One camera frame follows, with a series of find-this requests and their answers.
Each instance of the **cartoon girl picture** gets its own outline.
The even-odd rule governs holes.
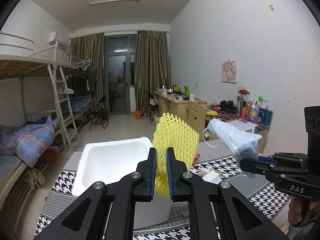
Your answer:
[[[237,77],[237,62],[228,60],[222,63],[222,82],[236,83]]]

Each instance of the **blue face mask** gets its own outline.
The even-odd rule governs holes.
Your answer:
[[[244,158],[258,160],[258,143],[262,138],[261,135],[241,131],[227,122],[212,119],[202,132],[203,141],[212,148],[218,147],[221,143],[216,146],[209,145],[204,140],[209,135],[209,131],[230,149],[239,166]],[[252,173],[245,172],[245,174],[251,178],[254,177]]]

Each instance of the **paper sheet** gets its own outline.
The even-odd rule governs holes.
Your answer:
[[[229,122],[229,124],[231,124],[232,126],[242,131],[249,132],[249,133],[254,133],[254,128],[258,126],[257,124],[245,121],[243,119],[231,121]]]

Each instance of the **bed ladder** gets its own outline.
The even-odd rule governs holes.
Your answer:
[[[63,131],[63,134],[62,134],[62,131],[61,131],[61,136],[64,136],[66,138],[66,140],[68,142],[68,145],[69,145],[69,150],[70,150],[70,149],[73,148],[72,145],[71,145],[72,139],[77,136],[77,138],[79,139],[80,143],[81,143],[81,139],[80,139],[80,135],[78,133],[76,122],[75,122],[75,119],[74,119],[74,116],[73,116],[73,113],[72,113],[69,94],[66,94],[66,98],[64,98],[62,100],[59,99],[59,95],[58,95],[57,83],[63,83],[63,86],[67,87],[67,81],[66,81],[66,78],[64,76],[62,66],[59,66],[59,71],[60,71],[62,80],[56,80],[56,74],[54,75],[52,73],[50,65],[48,65],[48,71],[49,71],[49,75],[51,77],[51,81],[52,81],[52,85],[53,85],[54,99],[55,99],[55,105],[56,105],[56,110],[57,110],[57,117],[59,119],[60,127],[62,128],[62,131]],[[64,119],[64,117],[63,117],[62,110],[61,110],[61,105],[60,105],[60,103],[62,103],[64,101],[68,102],[68,107],[69,107],[69,112],[70,112],[70,116],[68,116],[66,119]],[[72,134],[71,136],[69,136],[68,131],[67,131],[67,127],[66,127],[66,122],[68,122],[69,120],[72,120],[72,124],[73,124],[74,130],[75,130],[74,134]]]

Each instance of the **upper bunk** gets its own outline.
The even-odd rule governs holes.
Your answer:
[[[49,76],[48,65],[51,66],[52,71],[54,68],[62,67],[63,73],[65,75],[74,75],[78,70],[78,64],[83,62],[83,60],[70,56],[68,52],[64,50],[59,43],[56,41],[54,45],[51,45],[41,51],[34,52],[34,42],[32,40],[15,36],[7,33],[0,33],[2,35],[12,36],[19,38],[25,41],[30,41],[33,44],[33,48],[22,47],[18,45],[0,43],[3,46],[16,47],[21,49],[27,49],[32,51],[30,57],[24,56],[15,56],[15,55],[1,55],[0,54],[0,80],[12,79],[12,78],[21,78],[21,77],[46,77]],[[68,55],[67,63],[57,62],[57,51],[63,50]],[[49,53],[53,51],[53,60],[41,59],[43,53]]]

